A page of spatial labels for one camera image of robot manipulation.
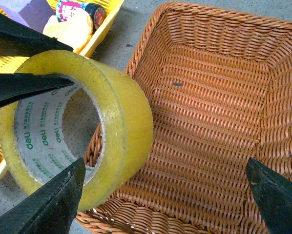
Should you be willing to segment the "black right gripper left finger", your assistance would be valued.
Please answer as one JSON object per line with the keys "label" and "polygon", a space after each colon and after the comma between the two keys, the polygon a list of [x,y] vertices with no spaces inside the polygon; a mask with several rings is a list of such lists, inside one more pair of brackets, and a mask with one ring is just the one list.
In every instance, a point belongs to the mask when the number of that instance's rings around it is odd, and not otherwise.
{"label": "black right gripper left finger", "polygon": [[68,75],[52,73],[0,74],[0,108],[24,98],[33,97],[59,88],[73,85]]}

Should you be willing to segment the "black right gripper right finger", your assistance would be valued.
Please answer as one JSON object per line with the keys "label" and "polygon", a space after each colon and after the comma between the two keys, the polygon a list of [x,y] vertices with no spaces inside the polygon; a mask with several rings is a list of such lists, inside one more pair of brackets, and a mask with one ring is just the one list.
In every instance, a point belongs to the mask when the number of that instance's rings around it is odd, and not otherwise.
{"label": "black right gripper right finger", "polygon": [[271,234],[292,234],[292,182],[250,158],[246,175],[254,200]]}

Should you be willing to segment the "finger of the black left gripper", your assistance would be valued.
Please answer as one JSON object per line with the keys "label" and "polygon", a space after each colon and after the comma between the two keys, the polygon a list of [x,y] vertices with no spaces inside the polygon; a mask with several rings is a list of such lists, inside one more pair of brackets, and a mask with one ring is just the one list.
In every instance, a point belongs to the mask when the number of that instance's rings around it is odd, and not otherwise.
{"label": "finger of the black left gripper", "polygon": [[77,215],[85,164],[77,159],[0,216],[0,234],[67,234]]}
{"label": "finger of the black left gripper", "polygon": [[49,50],[73,48],[0,13],[0,56],[31,57]]}

